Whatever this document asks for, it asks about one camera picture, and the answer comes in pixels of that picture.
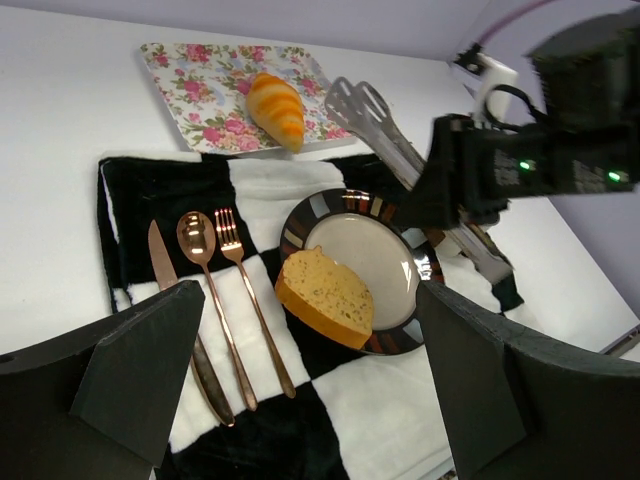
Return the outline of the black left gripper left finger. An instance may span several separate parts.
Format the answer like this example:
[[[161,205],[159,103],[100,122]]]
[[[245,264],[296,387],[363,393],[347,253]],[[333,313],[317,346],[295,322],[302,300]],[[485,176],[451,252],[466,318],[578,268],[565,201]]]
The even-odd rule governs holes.
[[[183,281],[1,357],[4,479],[147,479],[161,465],[201,321]]]

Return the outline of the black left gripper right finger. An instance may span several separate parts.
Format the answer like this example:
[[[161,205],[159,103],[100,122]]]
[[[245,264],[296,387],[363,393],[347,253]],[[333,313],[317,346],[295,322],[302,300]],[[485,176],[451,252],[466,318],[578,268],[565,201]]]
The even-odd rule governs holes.
[[[639,366],[553,339],[437,282],[418,320],[461,479],[635,479]]]

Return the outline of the orange striped croissant bread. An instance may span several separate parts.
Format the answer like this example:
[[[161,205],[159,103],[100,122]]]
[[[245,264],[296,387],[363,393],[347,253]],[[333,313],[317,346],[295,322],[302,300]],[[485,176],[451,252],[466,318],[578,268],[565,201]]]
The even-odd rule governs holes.
[[[253,122],[277,144],[299,153],[304,144],[304,106],[297,90],[281,78],[258,73],[246,95]]]

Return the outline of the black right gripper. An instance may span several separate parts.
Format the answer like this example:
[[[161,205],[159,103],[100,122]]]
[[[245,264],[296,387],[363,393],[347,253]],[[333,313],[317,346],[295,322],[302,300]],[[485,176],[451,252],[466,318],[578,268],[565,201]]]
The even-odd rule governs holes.
[[[491,223],[509,200],[554,191],[548,132],[540,125],[479,128],[467,116],[447,115],[433,123],[426,165],[401,200],[397,223],[441,230]]]

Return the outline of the yellow bread slice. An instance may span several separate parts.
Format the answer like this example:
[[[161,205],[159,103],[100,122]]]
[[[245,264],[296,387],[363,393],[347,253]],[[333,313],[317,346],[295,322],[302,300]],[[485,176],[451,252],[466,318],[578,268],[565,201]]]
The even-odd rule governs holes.
[[[334,342],[360,350],[372,335],[374,299],[367,285],[319,246],[288,256],[275,293],[291,314]]]

